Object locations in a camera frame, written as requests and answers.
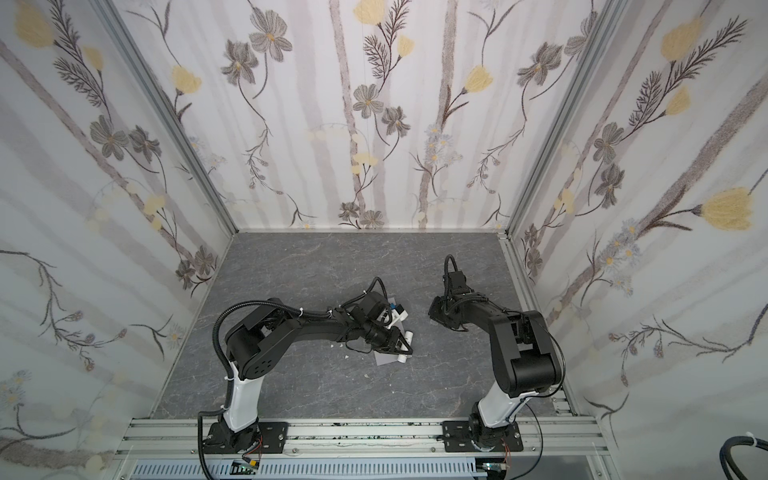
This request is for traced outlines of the grey paper envelope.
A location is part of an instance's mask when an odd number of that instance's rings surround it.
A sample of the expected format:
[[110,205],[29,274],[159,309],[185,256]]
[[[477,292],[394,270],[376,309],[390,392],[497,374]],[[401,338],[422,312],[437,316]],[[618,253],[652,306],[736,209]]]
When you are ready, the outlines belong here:
[[[390,305],[391,304],[396,304],[395,298],[392,297],[392,296],[390,296],[388,298],[388,301],[389,301]],[[400,332],[403,331],[403,327],[402,327],[401,323],[396,325],[394,328],[399,330]],[[382,353],[379,353],[379,352],[375,352],[374,353],[374,357],[375,357],[376,365],[377,366],[383,366],[383,365],[388,365],[388,364],[392,364],[392,363],[397,363],[398,362],[397,361],[398,356],[394,355],[394,354],[382,354]]]

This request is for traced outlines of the white glue stick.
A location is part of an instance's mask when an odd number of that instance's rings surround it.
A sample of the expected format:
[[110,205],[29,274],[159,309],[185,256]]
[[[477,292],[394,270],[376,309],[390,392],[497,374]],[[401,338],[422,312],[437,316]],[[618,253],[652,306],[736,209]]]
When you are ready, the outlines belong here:
[[397,358],[397,361],[399,363],[405,363],[407,359],[413,354],[413,348],[412,348],[413,336],[414,334],[412,331],[406,331],[403,334],[403,339],[400,346],[400,353]]

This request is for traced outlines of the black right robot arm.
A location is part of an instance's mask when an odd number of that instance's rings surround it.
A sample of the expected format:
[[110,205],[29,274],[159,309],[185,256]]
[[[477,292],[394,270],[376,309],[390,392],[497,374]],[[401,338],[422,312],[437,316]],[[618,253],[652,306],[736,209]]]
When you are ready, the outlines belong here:
[[429,309],[431,320],[452,331],[474,325],[488,335],[494,384],[477,402],[470,423],[479,434],[509,426],[532,398],[544,398],[565,377],[559,348],[537,311],[502,307],[470,288],[461,271],[443,275],[444,289]]

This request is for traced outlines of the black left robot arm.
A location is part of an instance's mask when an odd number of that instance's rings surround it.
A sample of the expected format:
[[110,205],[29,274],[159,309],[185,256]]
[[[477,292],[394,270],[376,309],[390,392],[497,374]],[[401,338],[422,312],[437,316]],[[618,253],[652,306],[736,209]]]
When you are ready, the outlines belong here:
[[226,372],[224,424],[234,433],[256,425],[263,378],[296,342],[362,340],[373,352],[412,355],[410,341],[394,323],[394,307],[375,291],[324,311],[290,307],[277,298],[229,307],[212,333],[215,354]]

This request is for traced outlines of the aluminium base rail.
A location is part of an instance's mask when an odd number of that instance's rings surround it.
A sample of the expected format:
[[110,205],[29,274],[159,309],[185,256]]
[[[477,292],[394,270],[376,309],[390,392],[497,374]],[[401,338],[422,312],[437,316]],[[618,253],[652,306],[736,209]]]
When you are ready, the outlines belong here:
[[[610,456],[607,440],[592,417],[518,417],[515,443],[493,451],[446,448],[444,428],[461,420],[292,419],[280,459],[353,457],[448,457],[475,455],[504,458],[530,456]],[[117,447],[116,459],[197,458],[195,420],[133,420]]]

